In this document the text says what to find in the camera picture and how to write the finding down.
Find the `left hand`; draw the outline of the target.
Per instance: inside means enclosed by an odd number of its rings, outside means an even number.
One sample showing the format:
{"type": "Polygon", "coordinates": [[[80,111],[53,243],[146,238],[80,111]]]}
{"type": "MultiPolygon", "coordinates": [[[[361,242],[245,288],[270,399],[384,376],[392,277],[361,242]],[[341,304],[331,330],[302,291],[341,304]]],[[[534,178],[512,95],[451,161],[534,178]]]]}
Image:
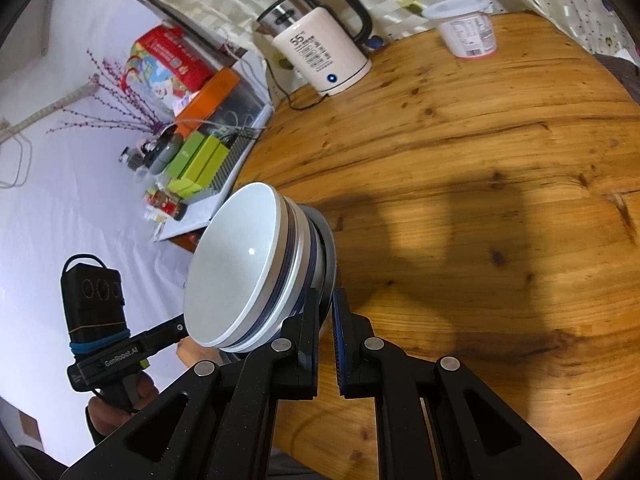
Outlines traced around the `left hand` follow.
{"type": "MultiPolygon", "coordinates": [[[[137,381],[138,402],[134,404],[134,408],[138,411],[145,408],[158,396],[157,386],[153,379],[141,372],[137,381]]],[[[120,408],[104,402],[97,396],[93,396],[87,405],[88,416],[91,426],[101,437],[109,436],[131,418],[131,414],[120,408]]]]}

